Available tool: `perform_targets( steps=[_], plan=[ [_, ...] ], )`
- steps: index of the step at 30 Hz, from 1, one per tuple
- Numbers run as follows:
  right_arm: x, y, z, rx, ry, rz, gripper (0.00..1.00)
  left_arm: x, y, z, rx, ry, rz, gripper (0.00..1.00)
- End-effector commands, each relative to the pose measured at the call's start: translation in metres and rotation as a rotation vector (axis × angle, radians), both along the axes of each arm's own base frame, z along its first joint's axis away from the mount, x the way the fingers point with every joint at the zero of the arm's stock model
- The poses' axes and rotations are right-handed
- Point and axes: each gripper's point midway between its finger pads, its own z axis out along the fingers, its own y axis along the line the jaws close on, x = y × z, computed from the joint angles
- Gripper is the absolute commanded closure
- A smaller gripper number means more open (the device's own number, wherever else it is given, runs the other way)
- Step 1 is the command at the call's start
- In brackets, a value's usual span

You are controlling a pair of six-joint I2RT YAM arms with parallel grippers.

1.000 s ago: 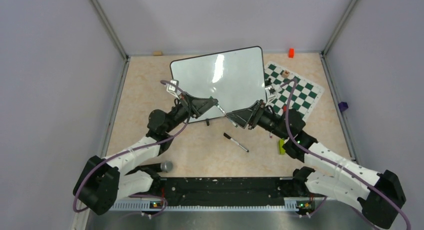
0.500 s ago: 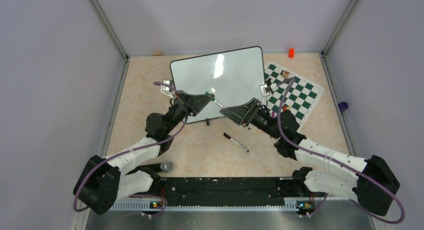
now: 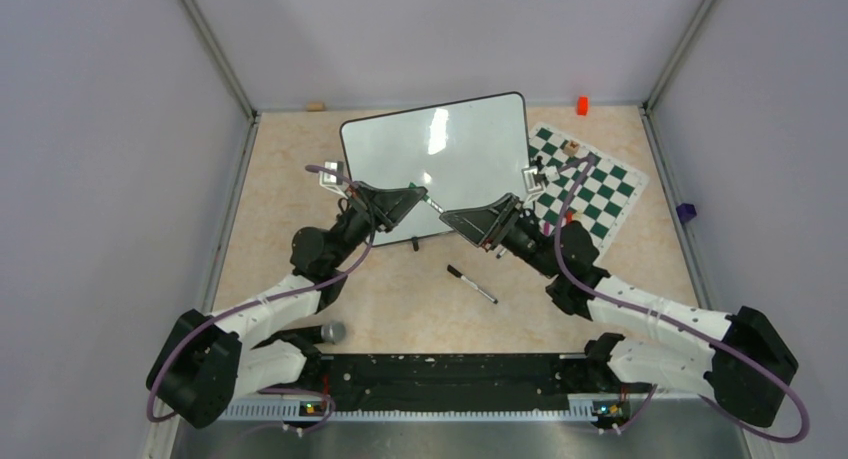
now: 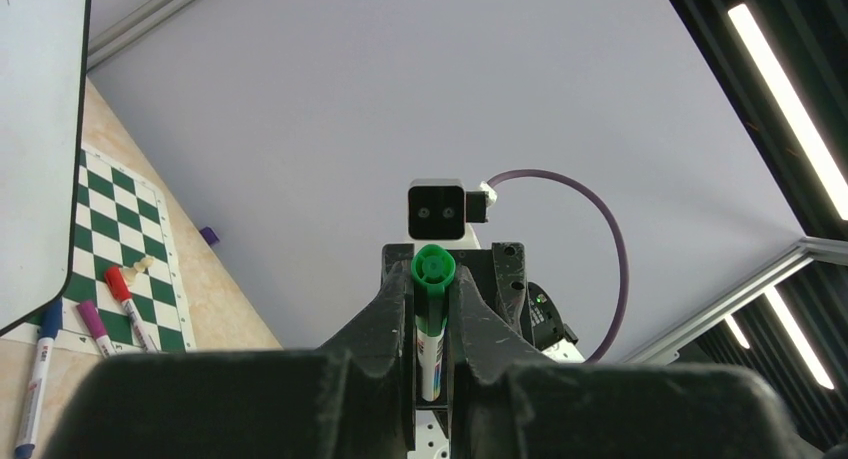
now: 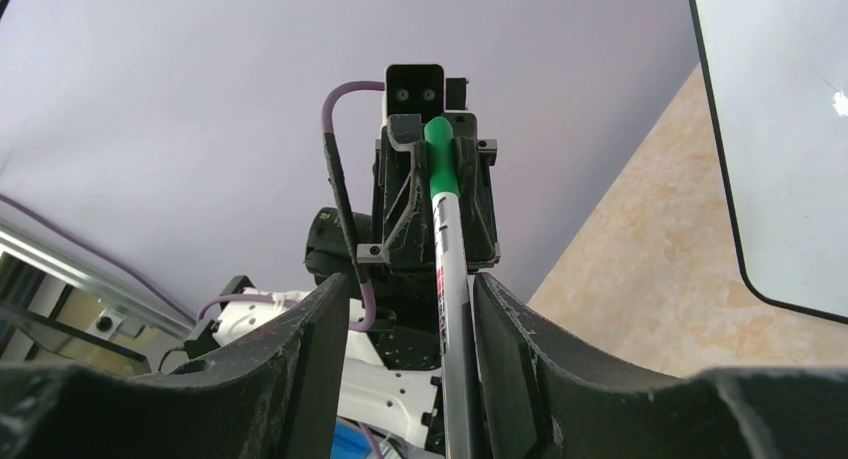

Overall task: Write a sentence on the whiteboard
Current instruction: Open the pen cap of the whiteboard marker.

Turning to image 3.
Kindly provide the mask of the white whiteboard black frame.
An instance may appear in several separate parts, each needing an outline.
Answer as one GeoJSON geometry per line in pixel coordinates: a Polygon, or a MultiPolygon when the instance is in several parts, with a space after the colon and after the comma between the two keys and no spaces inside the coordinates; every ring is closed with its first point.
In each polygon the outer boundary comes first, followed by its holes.
{"type": "MultiPolygon", "coordinates": [[[[488,205],[506,193],[526,196],[526,103],[518,92],[344,122],[339,130],[350,177],[382,189],[424,186],[445,211],[488,205]]],[[[391,232],[387,246],[449,232],[424,201],[391,232]]]]}

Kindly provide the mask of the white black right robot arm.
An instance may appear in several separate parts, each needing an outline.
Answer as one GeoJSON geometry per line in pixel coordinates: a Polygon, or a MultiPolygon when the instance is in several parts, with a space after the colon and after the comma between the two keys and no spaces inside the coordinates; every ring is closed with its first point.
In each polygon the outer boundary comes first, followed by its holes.
{"type": "Polygon", "coordinates": [[[550,279],[546,292],[567,315],[631,331],[588,342],[586,376],[600,391],[620,383],[651,383],[694,393],[753,427],[773,425],[799,364],[761,311],[735,313],[686,306],[627,283],[596,266],[589,232],[568,220],[545,235],[519,199],[506,194],[440,219],[474,246],[503,248],[550,279]]]}

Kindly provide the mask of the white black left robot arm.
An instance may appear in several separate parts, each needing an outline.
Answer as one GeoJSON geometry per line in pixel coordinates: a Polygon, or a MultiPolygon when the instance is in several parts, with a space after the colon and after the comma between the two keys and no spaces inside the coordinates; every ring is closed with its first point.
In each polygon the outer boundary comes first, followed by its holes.
{"type": "Polygon", "coordinates": [[[233,400],[270,386],[314,389],[320,365],[280,333],[329,307],[352,272],[343,263],[357,249],[368,253],[376,234],[392,231],[426,194],[422,186],[378,189],[354,182],[332,227],[304,227],[294,234],[293,270],[279,283],[229,309],[180,315],[146,379],[149,421],[161,419],[156,401],[204,428],[233,400]]]}

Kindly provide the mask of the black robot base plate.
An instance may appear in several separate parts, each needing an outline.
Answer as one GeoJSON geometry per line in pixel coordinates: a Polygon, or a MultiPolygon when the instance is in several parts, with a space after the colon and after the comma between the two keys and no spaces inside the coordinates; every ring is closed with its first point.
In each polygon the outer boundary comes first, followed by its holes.
{"type": "Polygon", "coordinates": [[[622,383],[581,354],[329,354],[295,386],[341,412],[525,412],[570,407],[575,394],[618,396],[622,383]]]}

